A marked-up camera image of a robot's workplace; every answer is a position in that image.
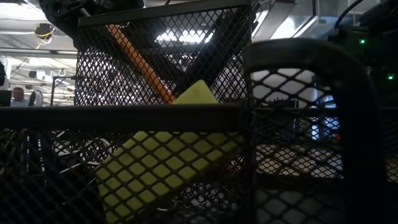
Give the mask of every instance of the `mesh wall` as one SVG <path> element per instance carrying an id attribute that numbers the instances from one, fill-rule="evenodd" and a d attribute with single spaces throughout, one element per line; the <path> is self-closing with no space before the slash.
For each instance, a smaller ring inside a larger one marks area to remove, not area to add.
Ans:
<path id="1" fill-rule="evenodd" d="M 251 75 L 258 223 L 341 223 L 343 165 L 338 119 L 321 104 L 330 88 L 308 70 Z M 296 101 L 296 108 L 287 103 Z"/>
<path id="2" fill-rule="evenodd" d="M 226 162 L 243 147 L 238 133 L 0 136 L 2 222 L 218 223 L 242 206 L 242 164 Z"/>
<path id="3" fill-rule="evenodd" d="M 395 113 L 381 113 L 392 214 L 396 214 L 398 211 L 398 194 L 396 193 L 398 190 L 398 121 L 395 117 Z M 394 216 L 393 222 L 397 223 L 398 218 Z"/>
<path id="4" fill-rule="evenodd" d="M 239 6 L 81 27 L 75 104 L 170 103 L 201 79 L 220 102 L 242 101 L 250 18 Z"/>

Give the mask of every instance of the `cable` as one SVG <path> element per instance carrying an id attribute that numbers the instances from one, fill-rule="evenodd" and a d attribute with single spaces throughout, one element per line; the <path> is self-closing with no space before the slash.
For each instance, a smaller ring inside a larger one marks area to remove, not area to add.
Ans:
<path id="1" fill-rule="evenodd" d="M 48 35 L 51 35 L 52 33 L 54 33 L 54 31 L 55 31 L 55 28 L 54 29 L 52 29 L 51 30 L 51 32 L 49 32 L 48 34 L 35 34 L 37 37 L 46 37 L 46 36 L 48 36 Z"/>
<path id="2" fill-rule="evenodd" d="M 354 3 L 352 3 L 350 6 L 347 7 L 346 10 L 344 10 L 343 13 L 338 17 L 336 24 L 335 24 L 335 30 L 340 26 L 340 22 L 344 19 L 344 17 L 359 3 L 363 2 L 363 0 L 356 0 Z"/>
<path id="3" fill-rule="evenodd" d="M 49 36 L 49 35 L 51 35 L 52 33 L 54 33 L 54 31 L 55 31 L 55 28 L 54 29 L 52 29 L 52 31 L 51 32 L 49 32 L 48 34 L 44 34 L 44 35 L 37 35 L 37 34 L 35 34 L 37 37 L 47 37 L 47 36 Z M 38 43 L 38 46 L 36 46 L 36 48 L 35 49 L 39 49 L 39 47 L 41 46 L 41 45 L 46 45 L 46 44 L 49 44 L 49 43 L 51 43 L 51 39 L 49 39 L 47 42 L 46 41 L 44 41 L 44 40 L 42 40 L 42 39 L 40 39 L 40 38 L 37 38 L 37 43 Z M 30 57 L 26 57 L 13 71 L 11 71 L 11 73 L 10 73 L 10 79 L 12 78 L 12 77 L 14 77 L 14 76 L 11 76 L 16 70 L 22 70 L 22 69 L 24 69 L 24 67 L 26 66 L 26 64 L 24 65 L 24 66 L 22 66 L 22 68 L 21 68 L 21 65 L 23 64 L 23 63 L 25 63 L 26 62 L 26 60 L 28 60 L 28 59 L 30 59 Z"/>

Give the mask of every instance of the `sponge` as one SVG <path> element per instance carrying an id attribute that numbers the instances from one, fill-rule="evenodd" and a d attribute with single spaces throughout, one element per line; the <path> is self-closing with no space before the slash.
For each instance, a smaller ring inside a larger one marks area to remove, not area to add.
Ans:
<path id="1" fill-rule="evenodd" d="M 200 80 L 172 104 L 209 103 L 217 100 Z M 129 220 L 159 197 L 183 190 L 184 183 L 236 152 L 242 142 L 238 133 L 136 133 L 96 170 L 108 223 Z"/>

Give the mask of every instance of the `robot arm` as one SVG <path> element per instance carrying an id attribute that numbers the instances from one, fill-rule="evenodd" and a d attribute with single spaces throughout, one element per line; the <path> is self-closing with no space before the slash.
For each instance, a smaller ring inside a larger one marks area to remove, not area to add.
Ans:
<path id="1" fill-rule="evenodd" d="M 84 8 L 92 16 L 144 7 L 144 0 L 40 0 L 46 18 L 73 40 L 77 38 L 79 18 Z"/>

